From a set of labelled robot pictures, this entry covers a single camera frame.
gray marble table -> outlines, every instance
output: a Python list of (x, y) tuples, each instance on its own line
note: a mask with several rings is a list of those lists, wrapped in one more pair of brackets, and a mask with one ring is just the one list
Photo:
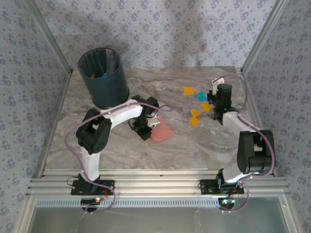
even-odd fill
[[(234, 67), (126, 67), (124, 71), (130, 96), (153, 96), (160, 105), (173, 106), (172, 112), (161, 112), (159, 115), (175, 135), (161, 142), (152, 139), (143, 141), (127, 123), (123, 123), (110, 133), (108, 144), (101, 154), (101, 169), (220, 169), (234, 162), (238, 138), (213, 120), (213, 111), (202, 113), (198, 126), (190, 125), (190, 110), (203, 110), (196, 96), (183, 93), (184, 86), (210, 90), (212, 79), (235, 73)], [(244, 94), (239, 82), (231, 79), (226, 83), (233, 85), (233, 105), (240, 108)], [(75, 69), (48, 153), (46, 170), (79, 169), (78, 161), (64, 145), (64, 137), (71, 128), (81, 123), (87, 110), (93, 107), (87, 88)], [(69, 144), (77, 152), (80, 151), (74, 135)]]

trash can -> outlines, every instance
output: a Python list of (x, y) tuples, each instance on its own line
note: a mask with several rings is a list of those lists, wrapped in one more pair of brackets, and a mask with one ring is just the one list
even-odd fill
[(127, 101), (128, 89), (120, 55), (108, 48), (98, 48), (84, 54), (78, 69), (94, 104), (102, 109)]

blue floral wallpaper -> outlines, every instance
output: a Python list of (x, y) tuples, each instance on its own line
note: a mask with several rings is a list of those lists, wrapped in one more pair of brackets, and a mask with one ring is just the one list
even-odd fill
[(291, 0), (246, 75), (264, 127), (274, 132), (277, 169), (288, 178), (311, 232), (311, 2)]
[(40, 164), (64, 83), (22, 0), (0, 1), (0, 232), (11, 232)]
[(110, 47), (126, 66), (241, 67), (276, 0), (36, 0), (76, 67)]

orange paper piece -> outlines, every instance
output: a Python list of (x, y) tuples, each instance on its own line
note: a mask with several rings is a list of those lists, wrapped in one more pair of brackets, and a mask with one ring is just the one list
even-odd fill
[(189, 121), (189, 124), (190, 125), (193, 125), (193, 126), (197, 126), (199, 124), (199, 119), (196, 118), (196, 117), (193, 117), (191, 118), (191, 120)]
[(191, 112), (193, 117), (197, 117), (197, 116), (201, 115), (201, 113), (198, 110), (196, 110), (195, 108), (191, 109), (190, 112)]
[(194, 88), (190, 86), (184, 86), (184, 92), (186, 95), (193, 95), (194, 94)]
[(201, 106), (204, 112), (209, 112), (211, 110), (210, 105), (208, 103), (202, 103)]

pink pad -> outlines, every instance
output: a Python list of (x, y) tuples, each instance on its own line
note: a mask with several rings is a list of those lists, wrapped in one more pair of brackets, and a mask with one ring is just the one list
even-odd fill
[(166, 124), (161, 116), (156, 117), (160, 124), (156, 127), (152, 127), (151, 138), (154, 141), (162, 141), (170, 136), (174, 135), (174, 132), (170, 129), (170, 127)]

